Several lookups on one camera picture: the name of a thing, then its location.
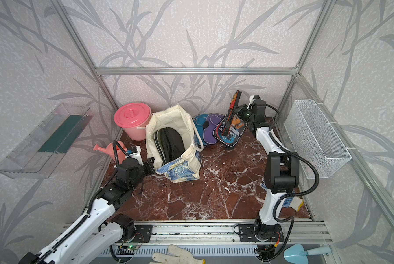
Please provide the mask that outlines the blue dotted work glove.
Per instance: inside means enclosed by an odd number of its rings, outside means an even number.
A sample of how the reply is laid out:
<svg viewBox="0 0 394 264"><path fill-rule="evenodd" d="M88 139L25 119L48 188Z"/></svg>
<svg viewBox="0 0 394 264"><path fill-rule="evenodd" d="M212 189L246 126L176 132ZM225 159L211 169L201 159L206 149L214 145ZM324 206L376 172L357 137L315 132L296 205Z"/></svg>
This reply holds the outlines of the blue dotted work glove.
<svg viewBox="0 0 394 264"><path fill-rule="evenodd" d="M298 196L295 197L288 197L281 199L281 196L285 195L285 192L278 192L274 194L270 189L267 188L266 184L262 182L260 186L266 190L266 198L262 209L260 210L260 215L268 215L272 216L274 207L277 202L280 202L277 209L276 209L276 216L278 217L282 208L292 208L295 211L299 211L300 208L304 205L303 199L299 198Z"/></svg>

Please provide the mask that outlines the blue paddle case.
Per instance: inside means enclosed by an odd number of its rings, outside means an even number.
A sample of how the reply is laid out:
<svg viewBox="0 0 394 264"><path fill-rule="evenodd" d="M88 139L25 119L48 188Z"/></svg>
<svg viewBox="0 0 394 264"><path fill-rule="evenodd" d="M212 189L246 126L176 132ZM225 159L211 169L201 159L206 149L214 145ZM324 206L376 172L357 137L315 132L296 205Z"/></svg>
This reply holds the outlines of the blue paddle case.
<svg viewBox="0 0 394 264"><path fill-rule="evenodd" d="M207 117L208 114L199 114L193 118L193 122L197 128L197 131L202 139L204 146L208 145L208 143L204 140L204 123L206 122Z"/></svg>

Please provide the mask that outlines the red trimmed paddle case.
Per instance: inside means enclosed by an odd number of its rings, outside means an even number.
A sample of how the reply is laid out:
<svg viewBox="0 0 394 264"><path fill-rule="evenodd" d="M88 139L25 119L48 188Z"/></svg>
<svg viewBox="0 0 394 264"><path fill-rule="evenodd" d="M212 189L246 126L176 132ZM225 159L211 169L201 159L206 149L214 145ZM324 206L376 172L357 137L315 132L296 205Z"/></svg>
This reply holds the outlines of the red trimmed paddle case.
<svg viewBox="0 0 394 264"><path fill-rule="evenodd" d="M242 92L240 90L237 90L232 97L230 107L228 109L228 114L225 116L225 125L221 133L222 136L227 136L229 134L234 117L234 108L238 105L241 94Z"/></svg>

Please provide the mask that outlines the canvas tote bag starry print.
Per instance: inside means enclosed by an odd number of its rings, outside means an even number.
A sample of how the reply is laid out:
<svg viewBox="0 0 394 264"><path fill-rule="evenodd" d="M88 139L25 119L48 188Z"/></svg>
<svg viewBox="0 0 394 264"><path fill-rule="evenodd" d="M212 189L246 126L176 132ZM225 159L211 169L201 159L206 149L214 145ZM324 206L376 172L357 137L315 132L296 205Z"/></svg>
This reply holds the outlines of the canvas tote bag starry print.
<svg viewBox="0 0 394 264"><path fill-rule="evenodd" d="M203 140L189 113L176 105L154 113L146 125L147 158L173 183L200 179Z"/></svg>

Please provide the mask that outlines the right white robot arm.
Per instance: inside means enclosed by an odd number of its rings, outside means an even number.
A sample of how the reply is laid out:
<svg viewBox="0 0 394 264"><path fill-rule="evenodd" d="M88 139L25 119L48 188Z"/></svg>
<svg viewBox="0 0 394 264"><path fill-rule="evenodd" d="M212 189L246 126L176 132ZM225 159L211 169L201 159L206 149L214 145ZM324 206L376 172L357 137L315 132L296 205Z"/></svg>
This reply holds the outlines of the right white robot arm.
<svg viewBox="0 0 394 264"><path fill-rule="evenodd" d="M262 143L268 153L264 182L267 193L259 216L255 220L255 235L262 237L273 226L287 221L294 221L294 217L279 219L280 205L287 199L297 196L305 196L319 185L320 176L318 170L307 159L285 148L276 138L273 126L280 119L280 112L269 104L252 103L250 107L242 105L237 108L238 117L248 124L253 125L255 136ZM299 165L305 163L314 173L315 181L308 190L299 194L292 191L299 183Z"/></svg>

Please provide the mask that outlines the pink watering can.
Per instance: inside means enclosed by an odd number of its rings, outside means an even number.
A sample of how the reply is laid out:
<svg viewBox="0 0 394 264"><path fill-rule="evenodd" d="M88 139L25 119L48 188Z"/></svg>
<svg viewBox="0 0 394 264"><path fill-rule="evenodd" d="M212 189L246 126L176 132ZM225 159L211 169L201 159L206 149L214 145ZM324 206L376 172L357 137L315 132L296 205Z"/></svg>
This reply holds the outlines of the pink watering can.
<svg viewBox="0 0 394 264"><path fill-rule="evenodd" d="M100 147L98 144L96 144L93 150L107 154L115 161L115 155L114 155L112 143L108 144L106 147ZM126 155L121 151L121 149L118 146L116 146L116 150L117 150L118 161L119 163L122 163L126 159Z"/></svg>

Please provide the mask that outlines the aluminium cage frame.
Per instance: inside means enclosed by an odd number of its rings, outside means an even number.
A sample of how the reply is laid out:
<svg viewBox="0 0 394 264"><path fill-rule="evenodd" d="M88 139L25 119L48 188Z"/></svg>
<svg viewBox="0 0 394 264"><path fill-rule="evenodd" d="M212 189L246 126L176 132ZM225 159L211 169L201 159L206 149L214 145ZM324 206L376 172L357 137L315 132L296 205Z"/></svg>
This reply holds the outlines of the aluminium cage frame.
<svg viewBox="0 0 394 264"><path fill-rule="evenodd" d="M318 36L326 21L328 20L336 1L323 1L320 9L320 14L315 22L314 28L309 35L309 40L303 50L298 63L294 67L262 67L262 68L202 68L202 67L114 67L114 68L99 68L96 67L82 42L73 22L71 21L67 10L61 1L51 1L52 9L55 15L61 20L62 25L67 30L71 40L78 49L83 60L92 73L92 77L97 81L99 87L104 92L106 98L110 103L114 103L113 97L109 92L107 86L102 80L102 75L290 75L292 77L284 100L287 100L295 84L301 86L301 89L308 98L317 102L320 111L326 116L329 121L334 121L335 118L329 112L327 107L321 102L320 97L308 84L308 81L302 74L302 68L307 61L311 50L313 49ZM382 211L382 214L387 219L389 225L394 229L394 199L385 190L383 185L379 182L373 171L368 166L367 162L362 157L362 154L356 149L349 137L343 131L343 128L338 124L332 126L338 137L342 140L344 145L349 148L352 155L352 167L360 178L361 182L370 192L371 197L377 204L377 207Z"/></svg>

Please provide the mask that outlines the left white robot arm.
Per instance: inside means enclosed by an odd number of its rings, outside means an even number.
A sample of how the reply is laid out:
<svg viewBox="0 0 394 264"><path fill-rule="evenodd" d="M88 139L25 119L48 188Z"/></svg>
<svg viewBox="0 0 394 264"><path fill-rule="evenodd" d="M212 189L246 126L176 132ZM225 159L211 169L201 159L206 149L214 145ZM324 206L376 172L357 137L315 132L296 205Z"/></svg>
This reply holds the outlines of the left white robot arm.
<svg viewBox="0 0 394 264"><path fill-rule="evenodd" d="M100 188L68 229L37 254L24 255L20 263L89 264L114 243L133 240L137 234L134 220L115 212L146 176L155 173L154 160L126 158L116 169L120 177Z"/></svg>

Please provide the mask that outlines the light blue garden trowel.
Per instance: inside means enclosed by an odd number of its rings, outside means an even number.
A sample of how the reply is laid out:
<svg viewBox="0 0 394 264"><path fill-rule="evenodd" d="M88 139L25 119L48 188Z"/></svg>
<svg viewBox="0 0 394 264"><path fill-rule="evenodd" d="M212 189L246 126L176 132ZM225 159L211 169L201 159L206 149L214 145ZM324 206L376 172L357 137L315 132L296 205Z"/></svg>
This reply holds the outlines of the light blue garden trowel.
<svg viewBox="0 0 394 264"><path fill-rule="evenodd" d="M284 251L284 258L291 264L308 264L308 256L324 255L331 253L329 246L321 246L305 250L303 245L295 244Z"/></svg>

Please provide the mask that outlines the pink bucket with lid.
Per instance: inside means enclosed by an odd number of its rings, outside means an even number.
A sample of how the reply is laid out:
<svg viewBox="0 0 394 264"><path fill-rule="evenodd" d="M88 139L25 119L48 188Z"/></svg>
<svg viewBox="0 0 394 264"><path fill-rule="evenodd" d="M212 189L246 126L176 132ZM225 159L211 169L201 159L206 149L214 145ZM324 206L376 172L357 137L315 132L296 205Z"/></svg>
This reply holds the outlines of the pink bucket with lid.
<svg viewBox="0 0 394 264"><path fill-rule="evenodd" d="M114 114L115 123L135 141L146 139L146 126L151 119L151 108L141 102L133 102L122 106Z"/></svg>

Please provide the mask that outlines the clear paddle case teal paddle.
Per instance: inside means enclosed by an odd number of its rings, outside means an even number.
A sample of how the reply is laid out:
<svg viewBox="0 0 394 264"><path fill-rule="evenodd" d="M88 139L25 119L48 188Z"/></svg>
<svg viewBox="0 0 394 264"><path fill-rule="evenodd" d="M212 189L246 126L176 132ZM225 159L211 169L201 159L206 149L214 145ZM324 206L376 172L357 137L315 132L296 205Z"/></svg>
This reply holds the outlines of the clear paddle case teal paddle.
<svg viewBox="0 0 394 264"><path fill-rule="evenodd" d="M226 121L223 119L214 129L213 136L226 147L235 147L245 132L247 123L234 115L228 134L222 135Z"/></svg>

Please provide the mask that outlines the white work glove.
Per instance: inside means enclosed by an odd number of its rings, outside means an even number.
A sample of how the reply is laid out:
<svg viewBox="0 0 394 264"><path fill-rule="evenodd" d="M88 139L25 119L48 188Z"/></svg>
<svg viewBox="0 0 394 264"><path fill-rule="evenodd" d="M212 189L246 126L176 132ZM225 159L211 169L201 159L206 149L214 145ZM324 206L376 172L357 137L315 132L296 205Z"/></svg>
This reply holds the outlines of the white work glove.
<svg viewBox="0 0 394 264"><path fill-rule="evenodd" d="M193 254L176 245L168 246L168 254L154 253L151 264L206 264L204 259L197 259Z"/></svg>

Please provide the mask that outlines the black zipper paddle case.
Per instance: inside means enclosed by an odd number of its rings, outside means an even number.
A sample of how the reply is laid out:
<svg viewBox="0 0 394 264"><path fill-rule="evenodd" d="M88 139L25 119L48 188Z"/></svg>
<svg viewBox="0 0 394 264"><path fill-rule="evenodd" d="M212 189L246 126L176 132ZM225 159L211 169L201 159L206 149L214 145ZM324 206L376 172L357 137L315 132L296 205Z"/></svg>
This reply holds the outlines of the black zipper paddle case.
<svg viewBox="0 0 394 264"><path fill-rule="evenodd" d="M166 155L166 164L181 157L185 152L182 137L173 128L167 127L163 129L164 149Z"/></svg>

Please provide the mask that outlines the green paddle case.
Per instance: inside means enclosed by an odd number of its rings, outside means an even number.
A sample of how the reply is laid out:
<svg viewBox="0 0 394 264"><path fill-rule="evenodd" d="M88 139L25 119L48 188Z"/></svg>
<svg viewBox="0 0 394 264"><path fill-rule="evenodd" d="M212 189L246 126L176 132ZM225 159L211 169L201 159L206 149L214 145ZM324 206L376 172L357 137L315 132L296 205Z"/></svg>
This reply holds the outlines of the green paddle case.
<svg viewBox="0 0 394 264"><path fill-rule="evenodd" d="M164 149L164 136L163 134L163 129L157 130L154 133L154 141L156 148L158 150L158 153L161 157L162 160L162 165L166 164L166 155L165 155L165 149Z"/></svg>

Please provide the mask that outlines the clear plastic wall tray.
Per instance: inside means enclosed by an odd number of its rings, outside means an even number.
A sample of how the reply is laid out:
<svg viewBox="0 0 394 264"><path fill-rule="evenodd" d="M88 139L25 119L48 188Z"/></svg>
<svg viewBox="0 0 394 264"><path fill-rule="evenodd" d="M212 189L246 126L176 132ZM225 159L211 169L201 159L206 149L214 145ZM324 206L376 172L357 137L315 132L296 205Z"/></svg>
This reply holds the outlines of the clear plastic wall tray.
<svg viewBox="0 0 394 264"><path fill-rule="evenodd" d="M11 179L49 178L92 118L90 107L60 103L0 162L0 173Z"/></svg>

